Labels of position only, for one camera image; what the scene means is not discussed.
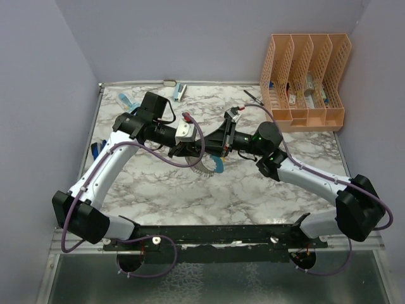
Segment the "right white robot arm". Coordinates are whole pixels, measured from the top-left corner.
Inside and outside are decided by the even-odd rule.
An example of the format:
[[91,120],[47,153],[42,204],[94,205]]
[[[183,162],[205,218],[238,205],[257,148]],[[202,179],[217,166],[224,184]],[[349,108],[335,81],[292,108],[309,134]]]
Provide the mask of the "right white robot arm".
[[303,215],[290,233],[292,243],[306,247],[320,236],[343,234],[363,242],[385,215],[378,196],[368,178],[341,177],[310,167],[281,150],[283,136],[275,123],[259,124],[253,135],[237,132],[235,122],[227,118],[222,125],[204,137],[205,151],[215,156],[244,151],[258,156],[259,171],[275,181],[303,188],[329,203],[334,210]]

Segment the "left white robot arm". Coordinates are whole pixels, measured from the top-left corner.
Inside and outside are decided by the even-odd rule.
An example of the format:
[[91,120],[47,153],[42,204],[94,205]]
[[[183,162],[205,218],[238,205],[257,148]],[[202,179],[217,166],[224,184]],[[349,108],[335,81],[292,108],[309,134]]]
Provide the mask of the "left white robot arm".
[[169,104],[166,98],[147,92],[139,107],[116,118],[105,147],[88,171],[67,192],[55,193],[52,205],[63,237],[70,232],[92,244],[102,239],[117,239],[126,250],[138,246],[140,235],[135,230],[136,224],[123,217],[107,216],[101,208],[118,174],[138,150],[143,149],[174,167],[183,166],[144,144],[151,141],[177,148],[181,144],[194,143],[196,136],[203,135],[188,113],[183,113],[184,119],[177,128],[163,121],[161,118]]

